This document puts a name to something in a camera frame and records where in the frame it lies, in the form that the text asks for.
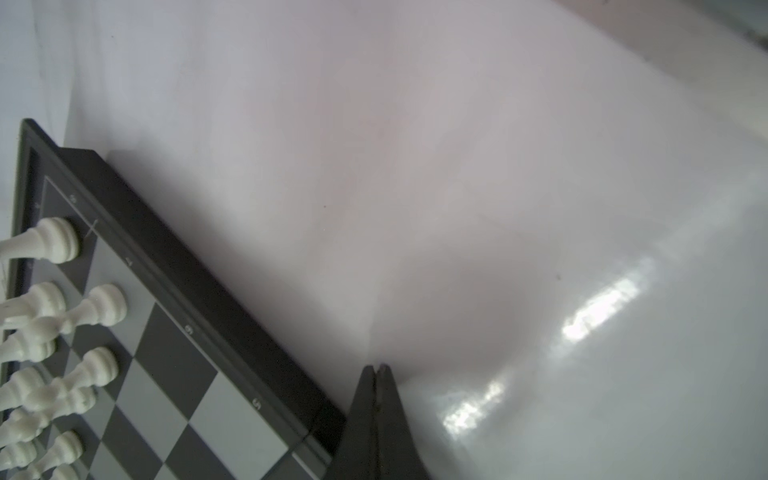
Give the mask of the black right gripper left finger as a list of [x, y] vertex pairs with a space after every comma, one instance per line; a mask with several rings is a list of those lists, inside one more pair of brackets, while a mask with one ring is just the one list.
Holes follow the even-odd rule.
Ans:
[[376, 478], [376, 372], [365, 366], [350, 407], [338, 449], [325, 480], [368, 480]]

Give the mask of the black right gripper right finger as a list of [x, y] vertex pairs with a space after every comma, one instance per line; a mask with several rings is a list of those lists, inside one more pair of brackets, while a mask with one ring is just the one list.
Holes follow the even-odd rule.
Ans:
[[376, 373], [376, 473], [378, 479], [430, 478], [415, 445], [390, 366]]

